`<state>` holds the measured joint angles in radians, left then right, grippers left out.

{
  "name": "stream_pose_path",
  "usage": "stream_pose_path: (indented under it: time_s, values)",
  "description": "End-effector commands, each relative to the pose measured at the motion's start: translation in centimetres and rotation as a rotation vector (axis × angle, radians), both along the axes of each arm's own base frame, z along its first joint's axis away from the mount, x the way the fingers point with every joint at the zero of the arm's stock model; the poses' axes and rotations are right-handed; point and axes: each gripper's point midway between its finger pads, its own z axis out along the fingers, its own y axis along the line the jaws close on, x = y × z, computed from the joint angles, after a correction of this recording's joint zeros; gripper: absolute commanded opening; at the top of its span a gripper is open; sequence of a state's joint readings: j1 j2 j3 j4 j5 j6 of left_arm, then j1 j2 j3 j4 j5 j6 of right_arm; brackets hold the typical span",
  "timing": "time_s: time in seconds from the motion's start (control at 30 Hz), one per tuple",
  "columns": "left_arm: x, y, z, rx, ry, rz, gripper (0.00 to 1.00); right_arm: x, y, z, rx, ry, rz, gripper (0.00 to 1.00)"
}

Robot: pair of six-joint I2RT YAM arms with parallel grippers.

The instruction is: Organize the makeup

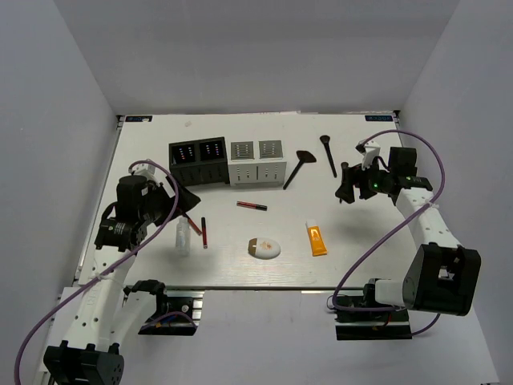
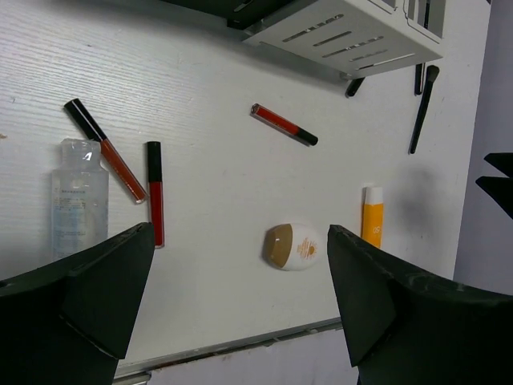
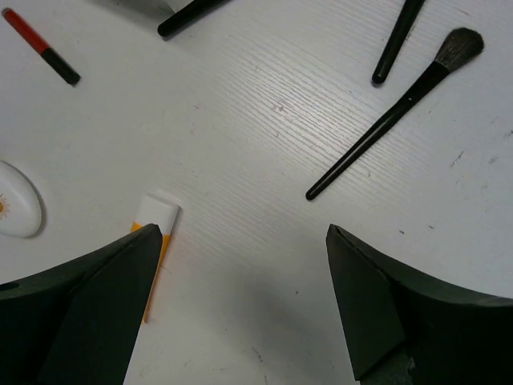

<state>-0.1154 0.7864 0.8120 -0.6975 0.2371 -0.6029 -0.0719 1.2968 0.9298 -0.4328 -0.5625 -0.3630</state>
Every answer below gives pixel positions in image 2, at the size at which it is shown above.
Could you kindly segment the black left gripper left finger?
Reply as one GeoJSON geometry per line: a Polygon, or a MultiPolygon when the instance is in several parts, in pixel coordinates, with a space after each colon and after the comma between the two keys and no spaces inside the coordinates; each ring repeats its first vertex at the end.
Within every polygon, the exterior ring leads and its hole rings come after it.
{"type": "Polygon", "coordinates": [[[155,252],[139,223],[1,282],[3,384],[110,384],[124,359],[155,252]]]}

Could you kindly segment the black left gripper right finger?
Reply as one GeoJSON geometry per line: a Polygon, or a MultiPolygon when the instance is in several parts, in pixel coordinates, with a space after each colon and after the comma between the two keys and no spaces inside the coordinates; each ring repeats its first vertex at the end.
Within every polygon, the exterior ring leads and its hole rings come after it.
{"type": "Polygon", "coordinates": [[[511,383],[511,296],[442,278],[340,225],[327,254],[360,384],[511,383]]]}

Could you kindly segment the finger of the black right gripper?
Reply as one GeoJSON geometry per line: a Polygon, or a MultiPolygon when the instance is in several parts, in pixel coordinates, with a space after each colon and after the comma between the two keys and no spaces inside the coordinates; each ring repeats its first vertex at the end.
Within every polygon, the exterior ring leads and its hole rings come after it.
{"type": "Polygon", "coordinates": [[[513,153],[512,152],[495,152],[489,153],[484,160],[498,169],[507,177],[513,177],[513,153]]]}
{"type": "Polygon", "coordinates": [[[476,184],[487,193],[500,208],[513,218],[513,180],[509,177],[481,176],[476,184]]]}

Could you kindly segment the orange sunscreen tube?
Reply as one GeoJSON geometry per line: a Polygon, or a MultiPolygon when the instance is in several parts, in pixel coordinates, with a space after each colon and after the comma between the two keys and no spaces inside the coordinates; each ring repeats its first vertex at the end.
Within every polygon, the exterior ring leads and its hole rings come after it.
{"type": "Polygon", "coordinates": [[[363,189],[362,230],[364,241],[380,249],[384,218],[384,196],[382,187],[367,186],[363,189]]]}

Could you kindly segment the black round makeup brush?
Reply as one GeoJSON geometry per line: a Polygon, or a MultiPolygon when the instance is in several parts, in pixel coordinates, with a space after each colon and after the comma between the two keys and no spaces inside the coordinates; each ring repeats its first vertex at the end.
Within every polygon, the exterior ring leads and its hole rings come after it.
{"type": "Polygon", "coordinates": [[[429,65],[426,67],[426,64],[424,63],[415,67],[414,94],[420,95],[422,98],[419,104],[418,114],[415,120],[414,130],[410,141],[408,151],[410,155],[415,154],[416,152],[422,125],[426,118],[434,81],[437,79],[439,72],[439,67],[435,65],[429,65]]]}

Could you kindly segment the white egg-shaped sunscreen bottle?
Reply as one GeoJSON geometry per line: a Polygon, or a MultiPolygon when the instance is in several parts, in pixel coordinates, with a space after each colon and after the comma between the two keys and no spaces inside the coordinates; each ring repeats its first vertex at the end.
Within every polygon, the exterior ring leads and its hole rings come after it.
{"type": "Polygon", "coordinates": [[[309,225],[276,225],[265,234],[263,257],[279,270],[306,270],[325,257],[324,238],[309,225]]]}

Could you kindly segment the clear plastic bottle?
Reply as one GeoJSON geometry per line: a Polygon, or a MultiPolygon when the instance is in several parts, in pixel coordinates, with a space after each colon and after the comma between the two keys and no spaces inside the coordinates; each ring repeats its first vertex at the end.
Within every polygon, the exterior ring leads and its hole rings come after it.
{"type": "Polygon", "coordinates": [[[89,249],[108,236],[109,173],[101,146],[65,139],[62,163],[52,172],[51,251],[55,260],[89,249]]]}

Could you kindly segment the dark red lip gloss tube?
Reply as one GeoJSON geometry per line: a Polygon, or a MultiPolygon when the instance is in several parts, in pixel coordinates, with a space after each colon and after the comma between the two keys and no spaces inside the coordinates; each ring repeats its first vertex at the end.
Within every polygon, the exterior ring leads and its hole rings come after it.
{"type": "Polygon", "coordinates": [[[127,166],[122,156],[115,149],[101,127],[79,99],[73,99],[64,104],[64,109],[79,126],[89,140],[100,143],[101,153],[111,166],[119,180],[124,184],[136,204],[146,201],[147,193],[137,180],[132,170],[127,166]]]}

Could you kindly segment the bright red lip gloss tube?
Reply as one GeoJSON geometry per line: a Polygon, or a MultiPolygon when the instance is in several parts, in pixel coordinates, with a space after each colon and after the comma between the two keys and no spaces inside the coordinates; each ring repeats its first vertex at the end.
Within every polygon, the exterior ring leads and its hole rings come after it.
{"type": "Polygon", "coordinates": [[[148,141],[146,143],[146,155],[150,222],[154,229],[155,247],[159,249],[163,248],[165,244],[161,143],[158,141],[148,141]]]}

